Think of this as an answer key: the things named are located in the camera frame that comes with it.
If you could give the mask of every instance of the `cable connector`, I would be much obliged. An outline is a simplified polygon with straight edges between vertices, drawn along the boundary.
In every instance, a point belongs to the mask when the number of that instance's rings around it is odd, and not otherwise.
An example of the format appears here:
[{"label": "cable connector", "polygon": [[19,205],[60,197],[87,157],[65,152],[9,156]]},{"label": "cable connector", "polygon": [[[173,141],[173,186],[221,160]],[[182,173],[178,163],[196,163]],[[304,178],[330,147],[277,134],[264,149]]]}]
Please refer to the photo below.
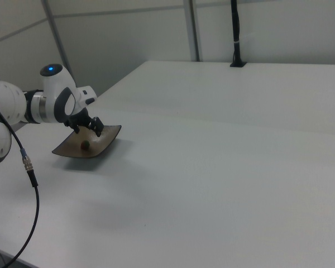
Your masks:
[{"label": "cable connector", "polygon": [[23,162],[23,165],[25,166],[26,171],[30,171],[34,169],[28,155],[22,157],[22,162]]}]

